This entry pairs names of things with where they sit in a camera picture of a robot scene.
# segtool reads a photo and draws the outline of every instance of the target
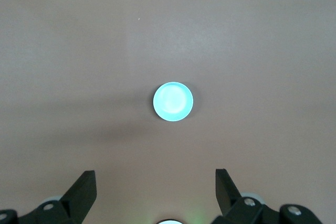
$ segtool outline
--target silver screw head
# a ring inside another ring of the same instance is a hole
[[[300,209],[295,207],[295,206],[288,207],[288,211],[293,215],[301,215],[302,214]]]
[[[47,205],[45,205],[44,207],[43,207],[43,210],[44,211],[47,211],[47,210],[50,210],[51,208],[53,208],[54,207],[54,205],[53,204],[47,204]]]
[[[254,202],[254,200],[250,199],[250,198],[246,198],[244,199],[244,203],[250,207],[254,207],[256,205],[256,203]]]
[[[7,218],[7,214],[0,214],[0,220],[4,220]]]

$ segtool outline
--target beige surface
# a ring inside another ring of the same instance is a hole
[[[220,214],[215,169],[274,208],[336,212],[336,0],[0,0],[0,209],[95,169],[84,223]],[[151,107],[168,81],[195,108]]]

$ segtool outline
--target black plastic bracket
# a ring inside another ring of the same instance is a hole
[[[0,210],[0,224],[81,224],[96,197],[95,173],[86,171],[59,201],[45,202],[21,217],[13,209]]]
[[[276,212],[254,198],[242,197],[225,169],[216,170],[216,197],[223,216],[212,224],[322,224],[306,207],[287,204]]]

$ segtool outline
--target round plastic lid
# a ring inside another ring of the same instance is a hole
[[[193,103],[191,91],[179,82],[168,82],[160,86],[153,99],[156,113],[170,122],[182,120],[189,115]]]
[[[157,224],[182,224],[182,222],[179,222],[177,220],[162,220]]]

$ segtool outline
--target white circular object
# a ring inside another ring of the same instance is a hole
[[[7,218],[7,214],[0,214],[0,220],[4,220]]]
[[[48,211],[48,210],[50,210],[51,208],[53,208],[54,207],[54,204],[47,204],[47,205],[45,205],[44,207],[43,207],[43,210],[44,211]]]
[[[256,205],[256,203],[254,202],[254,200],[252,200],[251,198],[246,198],[244,200],[244,203],[250,207],[254,207]]]
[[[179,222],[177,220],[162,220],[157,224],[182,224],[182,222]]]
[[[265,205],[265,201],[263,198],[261,198],[258,194],[255,193],[240,193],[242,197],[251,197],[253,199],[256,199],[259,201],[261,204]]]
[[[62,197],[62,196],[59,196],[59,195],[58,195],[58,196],[51,196],[51,197],[49,197],[49,198],[44,199],[44,200],[40,203],[40,205],[42,205],[43,203],[48,202],[48,201],[52,201],[52,200],[60,200],[61,197]]]
[[[153,99],[154,109],[159,117],[171,122],[189,115],[193,103],[190,89],[179,82],[168,82],[160,86]]]
[[[301,215],[301,211],[299,208],[297,208],[296,206],[290,206],[288,207],[288,211],[291,213],[291,214],[294,214],[294,215]]]

